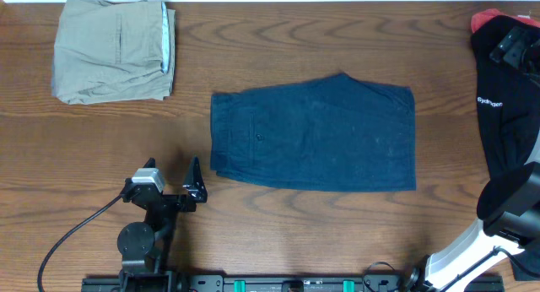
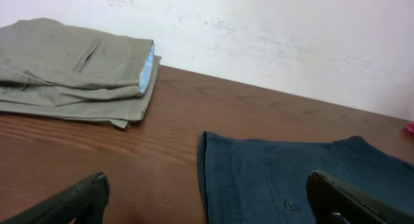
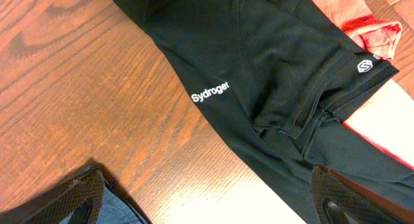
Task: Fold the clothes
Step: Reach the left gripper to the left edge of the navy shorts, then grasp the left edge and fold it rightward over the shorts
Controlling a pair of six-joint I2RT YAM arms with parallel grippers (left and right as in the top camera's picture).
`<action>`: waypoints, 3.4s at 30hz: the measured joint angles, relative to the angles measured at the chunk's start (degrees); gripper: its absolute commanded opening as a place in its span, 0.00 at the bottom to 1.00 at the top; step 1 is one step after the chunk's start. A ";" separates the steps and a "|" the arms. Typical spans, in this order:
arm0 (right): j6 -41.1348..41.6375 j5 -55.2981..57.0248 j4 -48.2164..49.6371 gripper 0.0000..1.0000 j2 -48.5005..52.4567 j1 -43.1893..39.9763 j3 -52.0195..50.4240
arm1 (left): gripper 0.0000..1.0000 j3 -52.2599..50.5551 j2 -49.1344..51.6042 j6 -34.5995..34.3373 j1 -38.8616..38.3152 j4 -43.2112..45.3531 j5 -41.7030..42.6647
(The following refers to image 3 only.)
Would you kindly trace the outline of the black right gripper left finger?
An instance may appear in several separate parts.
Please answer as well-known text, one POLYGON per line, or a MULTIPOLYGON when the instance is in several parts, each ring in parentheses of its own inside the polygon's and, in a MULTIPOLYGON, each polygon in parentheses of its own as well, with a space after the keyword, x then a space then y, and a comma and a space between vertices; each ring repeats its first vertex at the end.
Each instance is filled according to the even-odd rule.
POLYGON ((102 207, 105 181, 98 167, 91 167, 30 201, 1 213, 1 223, 95 224, 102 207))

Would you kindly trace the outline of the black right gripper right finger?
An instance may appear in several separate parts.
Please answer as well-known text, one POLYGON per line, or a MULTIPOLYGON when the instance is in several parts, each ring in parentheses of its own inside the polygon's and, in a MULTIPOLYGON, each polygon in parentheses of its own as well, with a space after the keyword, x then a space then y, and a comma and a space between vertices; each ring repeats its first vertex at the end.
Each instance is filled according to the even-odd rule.
POLYGON ((412 224, 413 212, 328 169, 315 166, 310 192, 324 224, 412 224))

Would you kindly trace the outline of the dark blue trousers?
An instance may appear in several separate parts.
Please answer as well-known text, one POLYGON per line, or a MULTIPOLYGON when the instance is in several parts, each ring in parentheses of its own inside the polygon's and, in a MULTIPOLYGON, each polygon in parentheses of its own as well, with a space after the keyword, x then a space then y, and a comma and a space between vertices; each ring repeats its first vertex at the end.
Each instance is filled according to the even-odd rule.
MULTIPOLYGON (((115 193, 107 179, 104 179, 104 195, 102 205, 98 213, 97 224, 148 224, 144 215, 134 208, 126 199, 115 193)), ((89 211, 89 202, 86 201, 68 214, 60 224, 83 223, 86 213, 89 211)))

